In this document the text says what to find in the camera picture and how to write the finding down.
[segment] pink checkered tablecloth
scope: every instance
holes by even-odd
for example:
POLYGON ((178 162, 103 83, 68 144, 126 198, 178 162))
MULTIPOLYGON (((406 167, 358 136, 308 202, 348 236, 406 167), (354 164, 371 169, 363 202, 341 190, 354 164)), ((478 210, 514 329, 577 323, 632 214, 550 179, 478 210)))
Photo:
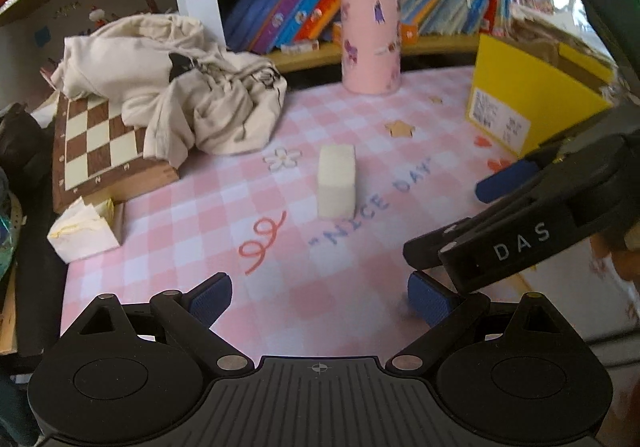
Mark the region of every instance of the pink checkered tablecloth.
POLYGON ((340 84, 295 92, 261 152, 194 153, 180 182, 127 202, 121 248, 69 266, 62 330, 99 293, 146 302, 226 271, 233 301, 213 330, 254 360, 385 361, 427 329, 401 311, 412 271, 402 244, 478 212, 475 183, 513 159, 465 121, 472 73, 408 73, 386 97, 340 84), (415 126, 413 138, 392 138, 394 120, 415 126), (353 220, 316 216, 318 155, 329 143, 355 145, 353 220))

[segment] beige cloth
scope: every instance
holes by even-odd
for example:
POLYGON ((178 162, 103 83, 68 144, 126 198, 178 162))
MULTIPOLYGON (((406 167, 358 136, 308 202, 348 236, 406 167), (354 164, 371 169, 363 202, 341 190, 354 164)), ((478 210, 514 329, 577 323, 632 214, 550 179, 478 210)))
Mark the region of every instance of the beige cloth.
POLYGON ((127 126, 147 128, 145 158, 173 167, 194 144, 210 154, 263 148, 287 90, 270 60, 228 52, 199 21, 175 15, 131 16, 66 38, 51 79, 72 100, 122 104, 127 126))

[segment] white eraser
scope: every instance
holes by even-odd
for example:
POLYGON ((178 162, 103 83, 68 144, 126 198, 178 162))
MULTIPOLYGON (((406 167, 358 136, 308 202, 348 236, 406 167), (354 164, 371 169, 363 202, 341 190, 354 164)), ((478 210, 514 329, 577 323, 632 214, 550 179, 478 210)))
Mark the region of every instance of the white eraser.
POLYGON ((318 163, 318 217, 353 218, 356 151, 348 144, 322 146, 318 163))

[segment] white label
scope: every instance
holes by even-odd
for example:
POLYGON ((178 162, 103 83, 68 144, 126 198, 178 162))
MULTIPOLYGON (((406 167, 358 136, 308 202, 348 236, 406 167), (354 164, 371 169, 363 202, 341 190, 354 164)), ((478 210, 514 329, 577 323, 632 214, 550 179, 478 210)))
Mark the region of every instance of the white label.
POLYGON ((474 90, 469 118, 516 153, 522 150, 531 127, 529 120, 479 88, 474 90))

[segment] yellow star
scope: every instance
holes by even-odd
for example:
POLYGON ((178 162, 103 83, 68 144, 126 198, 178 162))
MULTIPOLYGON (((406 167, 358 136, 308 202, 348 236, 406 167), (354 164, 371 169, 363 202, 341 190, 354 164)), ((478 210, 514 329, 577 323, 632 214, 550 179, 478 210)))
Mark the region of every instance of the yellow star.
POLYGON ((414 136, 415 128, 410 126, 406 122, 402 122, 402 120, 394 120, 393 122, 387 122, 385 124, 385 128, 389 130, 389 134, 393 138, 398 137, 408 137, 412 138, 414 136))

